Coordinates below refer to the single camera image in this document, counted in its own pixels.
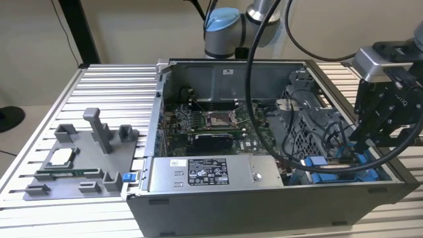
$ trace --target green circuit board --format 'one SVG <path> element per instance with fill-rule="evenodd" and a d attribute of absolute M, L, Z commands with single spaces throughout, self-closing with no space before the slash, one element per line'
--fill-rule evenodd
<path fill-rule="evenodd" d="M 275 139 L 268 128 L 263 109 L 254 105 L 259 130 L 270 144 Z M 168 156 L 211 156 L 211 155 L 268 155 L 254 132 L 246 105 L 231 111 L 191 111 L 177 106 L 168 114 Z M 229 134 L 234 141 L 231 148 L 219 151 L 199 152 L 193 149 L 196 135 Z"/>

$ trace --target warning label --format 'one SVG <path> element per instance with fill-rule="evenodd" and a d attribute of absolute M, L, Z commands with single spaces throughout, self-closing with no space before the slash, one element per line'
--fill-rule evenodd
<path fill-rule="evenodd" d="M 225 159 L 188 160 L 188 184 L 191 186 L 229 184 Z"/>

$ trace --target aluminum extrusion table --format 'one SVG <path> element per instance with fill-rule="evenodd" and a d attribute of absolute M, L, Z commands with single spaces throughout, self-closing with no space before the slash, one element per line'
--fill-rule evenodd
<path fill-rule="evenodd" d="M 340 63 L 319 66 L 354 104 L 359 82 L 354 69 Z M 140 131 L 132 171 L 141 169 L 156 80 L 155 65 L 93 64 L 77 70 L 0 179 L 0 237 L 143 237 L 120 197 L 24 201 L 23 190 L 55 144 L 57 125 L 73 123 L 77 130 L 89 130 L 81 118 L 87 107 L 100 108 L 111 129 L 131 124 Z M 423 148 L 410 147 L 399 158 L 423 184 Z M 399 203 L 379 206 L 354 226 L 219 237 L 423 237 L 423 185 Z"/>

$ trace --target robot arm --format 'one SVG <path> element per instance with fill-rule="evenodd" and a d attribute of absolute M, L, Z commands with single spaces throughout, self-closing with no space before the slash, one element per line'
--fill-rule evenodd
<path fill-rule="evenodd" d="M 354 108 L 359 126 L 350 139 L 356 141 L 356 152 L 372 145 L 398 146 L 411 130 L 404 128 L 396 138 L 391 133 L 422 117 L 423 105 L 416 96 L 423 84 L 422 42 L 423 22 L 412 39 L 378 42 L 362 47 L 355 55 L 352 65 L 362 75 Z"/>
<path fill-rule="evenodd" d="M 264 15 L 275 0 L 255 0 L 240 14 L 235 8 L 219 8 L 205 19 L 205 55 L 211 58 L 225 59 L 234 56 L 235 48 L 250 46 L 256 35 Z M 267 23 L 260 47 L 272 40 L 280 23 L 280 12 L 275 12 Z"/>

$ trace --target motherboard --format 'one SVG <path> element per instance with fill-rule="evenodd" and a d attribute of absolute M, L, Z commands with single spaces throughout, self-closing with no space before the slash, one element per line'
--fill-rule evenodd
<path fill-rule="evenodd" d="M 259 130 L 275 145 L 260 103 L 254 103 Z M 244 102 L 191 101 L 165 111 L 167 156 L 268 155 L 254 132 Z"/>

